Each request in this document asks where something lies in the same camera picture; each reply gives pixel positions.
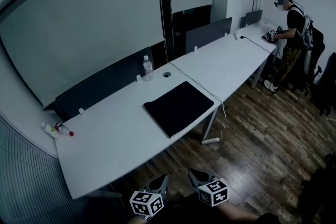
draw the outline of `small bottle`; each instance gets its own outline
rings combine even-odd
[[[56,123],[55,128],[61,134],[74,136],[74,132],[70,131],[69,128],[67,128],[66,126],[64,126],[63,124],[61,124],[59,122]]]
[[[57,130],[54,127],[51,127],[49,124],[45,124],[44,122],[41,124],[41,127],[51,137],[59,139],[59,132],[57,132]]]
[[[145,76],[146,81],[152,81],[154,79],[153,65],[148,59],[147,55],[143,57],[142,64],[143,64],[143,68],[145,69],[145,73],[146,73],[146,76]]]

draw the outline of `backpack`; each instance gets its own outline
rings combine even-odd
[[[290,10],[296,10],[298,13],[300,13],[304,18],[304,26],[302,29],[302,33],[299,32],[298,29],[296,29],[296,31],[298,32],[298,34],[300,35],[300,37],[302,38],[302,43],[305,45],[306,47],[306,54],[305,54],[305,61],[303,64],[303,70],[304,73],[306,75],[308,75],[309,72],[309,65],[310,65],[310,60],[311,60],[311,50],[313,48],[312,42],[313,42],[313,20],[311,19],[311,17],[309,15],[304,15],[304,13],[296,7],[291,8]]]
[[[296,29],[296,31],[298,32],[298,34],[300,35],[300,37],[302,38],[302,42],[303,44],[308,48],[311,49],[312,46],[312,42],[313,42],[313,20],[311,19],[311,17],[307,14],[305,15],[299,8],[293,7],[290,10],[295,10],[298,13],[300,13],[304,18],[304,26],[303,26],[303,30],[302,33],[299,32],[298,29]]]

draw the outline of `desk leg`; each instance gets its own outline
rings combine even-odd
[[[260,67],[259,67],[259,69],[258,69],[257,75],[256,75],[256,77],[254,78],[254,81],[253,81],[253,83],[252,83],[252,85],[251,85],[251,88],[252,88],[252,89],[254,89],[254,87],[257,85],[257,82],[258,82],[258,80],[259,80],[259,78],[260,78],[261,72],[263,71],[266,62],[267,62],[267,58],[266,58],[266,60],[260,65]]]
[[[273,57],[272,63],[274,63],[275,60],[276,60],[277,57],[278,57],[278,54],[279,54],[279,51],[280,51],[280,46],[281,46],[281,43],[277,45],[276,53],[275,53],[275,55],[274,55],[274,57]]]
[[[212,122],[214,121],[214,118],[216,116],[217,109],[218,108],[216,108],[214,110],[214,112],[212,112],[208,117],[205,118],[204,126],[203,126],[203,129],[202,129],[203,140],[205,140],[207,135],[208,135],[208,132],[211,128]]]
[[[86,194],[88,197],[98,197],[98,198],[109,198],[109,199],[117,199],[121,198],[121,193],[113,193],[111,191],[106,190],[95,190],[89,194]]]

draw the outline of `wooden floor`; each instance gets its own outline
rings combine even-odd
[[[164,152],[113,183],[125,201],[150,178],[170,175],[169,195],[188,196],[193,188],[191,167],[224,177],[231,187],[230,201],[256,214],[272,212],[281,223],[301,223],[296,211],[300,183],[324,167],[324,157],[336,152],[336,122],[302,92],[281,89],[262,93],[245,83],[226,102],[226,129],[218,144],[200,145],[202,123]],[[218,109],[211,137],[221,136],[223,112]],[[336,119],[332,109],[330,118]]]

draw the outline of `hand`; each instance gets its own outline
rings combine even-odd
[[[276,39],[275,39],[275,35],[276,34],[271,34],[271,33],[267,33],[267,35],[266,35],[266,39],[267,39],[267,41],[269,41],[269,42],[274,42]]]
[[[277,40],[277,34],[271,34],[271,41],[276,41]]]

